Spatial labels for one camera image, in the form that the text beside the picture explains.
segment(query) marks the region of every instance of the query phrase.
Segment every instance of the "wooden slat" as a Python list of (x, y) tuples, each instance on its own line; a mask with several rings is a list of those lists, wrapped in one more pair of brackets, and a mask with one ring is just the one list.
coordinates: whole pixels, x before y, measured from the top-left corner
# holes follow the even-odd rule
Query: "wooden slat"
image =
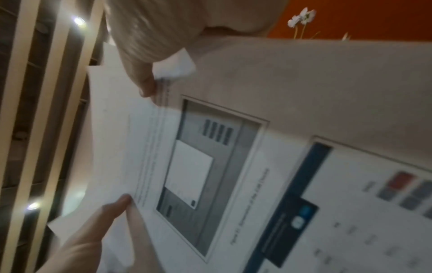
[(0, 108), (0, 188), (5, 177), (10, 141), (23, 88), (28, 55), (32, 46), (39, 3), (40, 0), (21, 0), (19, 8), (19, 17)]
[(87, 23), (87, 32), (84, 39), (83, 49), (78, 61), (76, 75), (72, 84), (72, 90), (67, 103), (65, 116), (63, 118), (60, 135), (57, 142), (57, 147), (54, 153), (53, 164), (49, 171), (48, 181), (45, 189), (45, 194), (42, 200), (42, 206), (39, 213), (39, 218), (36, 224), (35, 234), (31, 243), (31, 248), (26, 265), (26, 273), (33, 273), (41, 247), (43, 233), (46, 227), (48, 216), (50, 214), (51, 205), (53, 203), (55, 189), (59, 180), (60, 171), (62, 168), (66, 148), (68, 147), (69, 138), (72, 131), (75, 115), (78, 110), (81, 92), (86, 80), (86, 67), (88, 66), (96, 38), (99, 31), (102, 14), (104, 13), (104, 1), (94, 0), (91, 11), (90, 21)]
[(31, 128), (26, 150), (26, 157), (24, 159), (17, 195), (13, 205), (12, 219), (10, 221), (9, 231), (6, 238), (0, 273), (11, 272), (14, 263), (19, 234), (23, 225), (37, 160), (39, 158), (42, 140), (48, 123), (64, 48), (68, 39), (68, 32), (71, 25), (69, 14), (71, 11), (73, 13), (75, 8), (74, 4), (75, 0), (63, 0), (59, 7), (58, 20), (56, 21), (48, 61), (46, 64), (45, 77), (42, 81), (39, 100), (33, 119), (33, 126)]

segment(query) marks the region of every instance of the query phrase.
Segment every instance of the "printed page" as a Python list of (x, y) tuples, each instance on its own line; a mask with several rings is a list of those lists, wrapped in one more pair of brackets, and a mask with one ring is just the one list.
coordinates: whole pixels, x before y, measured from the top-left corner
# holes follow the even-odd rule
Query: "printed page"
[(130, 108), (124, 181), (167, 272), (425, 272), (429, 44), (203, 39)]

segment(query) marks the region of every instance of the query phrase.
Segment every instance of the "light bulb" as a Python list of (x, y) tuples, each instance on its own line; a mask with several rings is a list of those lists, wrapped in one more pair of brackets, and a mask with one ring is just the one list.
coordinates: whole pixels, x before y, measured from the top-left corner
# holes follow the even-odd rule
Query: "light bulb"
[(84, 19), (83, 18), (81, 18), (81, 17), (78, 17), (78, 16), (75, 16), (74, 18), (73, 18), (73, 21), (74, 21), (74, 23), (78, 26), (78, 27), (80, 27), (80, 28), (85, 28), (86, 27), (86, 22), (84, 21)]
[(28, 205), (27, 210), (37, 210), (40, 206), (39, 202), (33, 202)]

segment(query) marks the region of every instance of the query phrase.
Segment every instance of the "person's left hand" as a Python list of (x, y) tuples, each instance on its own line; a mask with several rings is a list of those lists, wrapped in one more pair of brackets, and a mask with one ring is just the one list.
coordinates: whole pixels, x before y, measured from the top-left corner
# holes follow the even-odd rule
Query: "person's left hand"
[(116, 202), (99, 208), (37, 273), (95, 273), (102, 254), (102, 238), (131, 200), (130, 195), (124, 194)]

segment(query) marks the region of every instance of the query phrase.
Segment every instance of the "orange wall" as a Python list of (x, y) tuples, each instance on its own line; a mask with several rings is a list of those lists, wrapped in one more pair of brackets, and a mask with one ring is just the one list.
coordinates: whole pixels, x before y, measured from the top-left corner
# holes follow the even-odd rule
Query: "orange wall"
[(304, 7), (317, 11), (304, 38), (321, 31), (316, 39), (349, 32), (356, 40), (432, 40), (432, 0), (291, 0), (269, 37), (292, 38), (287, 22)]

